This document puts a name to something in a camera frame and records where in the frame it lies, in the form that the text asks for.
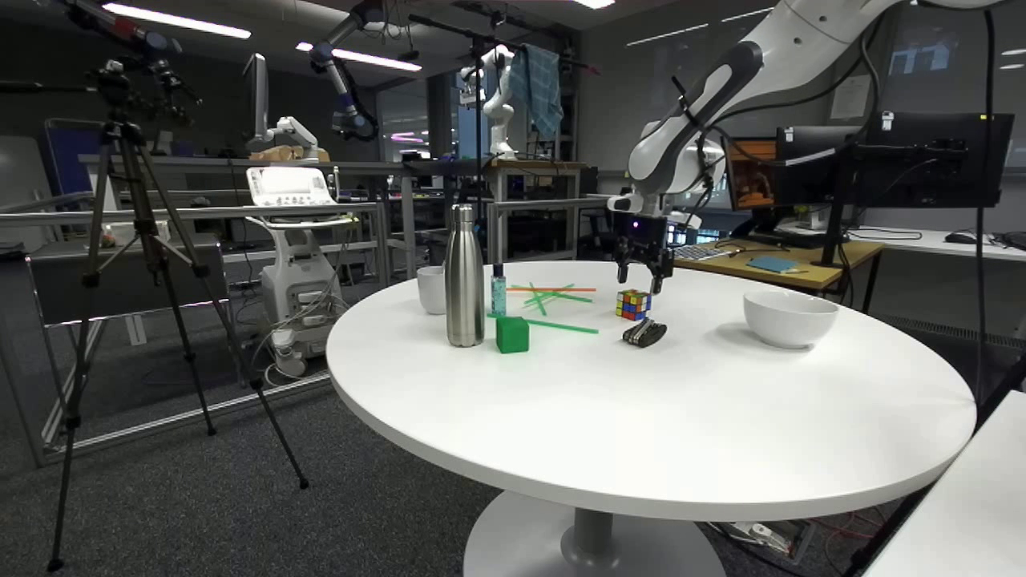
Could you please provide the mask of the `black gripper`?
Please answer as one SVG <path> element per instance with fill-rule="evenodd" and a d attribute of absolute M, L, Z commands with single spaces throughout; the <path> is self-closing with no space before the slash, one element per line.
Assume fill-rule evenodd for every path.
<path fill-rule="evenodd" d="M 662 292 L 672 274 L 672 259 L 666 256 L 666 220 L 646 213 L 611 212 L 611 256 L 614 283 L 628 283 L 630 259 L 646 263 L 651 295 Z"/>

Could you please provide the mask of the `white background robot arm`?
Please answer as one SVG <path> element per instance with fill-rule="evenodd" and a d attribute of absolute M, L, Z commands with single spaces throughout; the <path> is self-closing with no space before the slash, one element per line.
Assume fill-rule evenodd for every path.
<path fill-rule="evenodd" d="M 458 103 L 474 104 L 487 124 L 487 157 L 513 161 L 513 48 L 492 46 L 458 71 Z"/>

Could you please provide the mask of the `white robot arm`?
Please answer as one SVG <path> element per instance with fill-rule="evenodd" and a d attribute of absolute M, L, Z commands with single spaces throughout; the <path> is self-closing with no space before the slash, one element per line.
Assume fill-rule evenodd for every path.
<path fill-rule="evenodd" d="M 761 110 L 761 96 L 789 93 L 816 79 L 849 48 L 866 48 L 870 29 L 898 0 L 780 0 L 701 79 L 697 98 L 684 98 L 654 120 L 628 157 L 630 188 L 611 194 L 605 212 L 614 224 L 614 274 L 630 263 L 651 273 L 651 292 L 672 274 L 666 197 L 689 193 L 715 173 L 706 138 L 731 114 Z M 862 193 L 898 194 L 900 188 L 938 194 L 970 188 L 970 203 L 997 203 L 999 161 L 1009 119 L 982 114 L 903 114 L 871 111 L 826 154 L 833 179 L 833 241 L 839 205 Z"/>

